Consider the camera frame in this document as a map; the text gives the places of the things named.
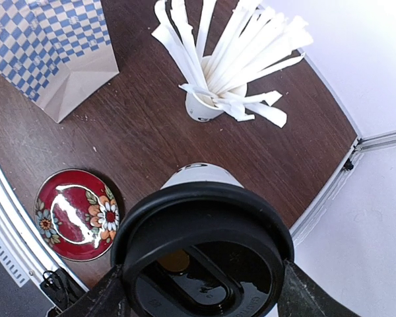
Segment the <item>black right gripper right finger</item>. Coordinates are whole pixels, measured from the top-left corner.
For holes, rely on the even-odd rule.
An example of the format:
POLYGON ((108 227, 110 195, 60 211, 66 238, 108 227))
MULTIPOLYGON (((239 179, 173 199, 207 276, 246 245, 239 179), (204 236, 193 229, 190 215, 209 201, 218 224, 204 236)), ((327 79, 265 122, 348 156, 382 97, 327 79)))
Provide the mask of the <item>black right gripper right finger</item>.
POLYGON ((277 301, 280 317, 358 316, 328 295, 294 262, 284 261, 284 281, 277 301))

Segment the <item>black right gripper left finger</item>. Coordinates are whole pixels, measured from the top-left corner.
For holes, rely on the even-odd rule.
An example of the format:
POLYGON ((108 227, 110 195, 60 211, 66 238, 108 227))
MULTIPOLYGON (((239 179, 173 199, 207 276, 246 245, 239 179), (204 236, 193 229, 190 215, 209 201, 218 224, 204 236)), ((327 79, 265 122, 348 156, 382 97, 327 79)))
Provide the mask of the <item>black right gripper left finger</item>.
POLYGON ((122 265, 115 265, 75 304, 59 316, 128 316, 129 301, 122 283, 122 265))

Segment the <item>blue checkered paper bag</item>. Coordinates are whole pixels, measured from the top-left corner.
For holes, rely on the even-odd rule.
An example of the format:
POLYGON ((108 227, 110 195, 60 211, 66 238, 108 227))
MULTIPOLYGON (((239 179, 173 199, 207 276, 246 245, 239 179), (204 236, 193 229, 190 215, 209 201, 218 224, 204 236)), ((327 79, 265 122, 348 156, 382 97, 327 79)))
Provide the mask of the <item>blue checkered paper bag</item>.
POLYGON ((118 73, 100 0, 0 1, 0 74, 53 121, 118 73))

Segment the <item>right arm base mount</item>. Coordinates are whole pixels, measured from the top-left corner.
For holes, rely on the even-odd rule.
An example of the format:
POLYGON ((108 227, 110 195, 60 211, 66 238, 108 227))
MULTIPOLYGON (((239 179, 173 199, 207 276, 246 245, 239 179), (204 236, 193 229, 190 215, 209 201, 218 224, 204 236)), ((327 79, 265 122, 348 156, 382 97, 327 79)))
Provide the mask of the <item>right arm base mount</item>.
POLYGON ((42 278, 41 290, 61 312, 75 304, 86 293, 62 268, 55 271, 46 270, 42 278))

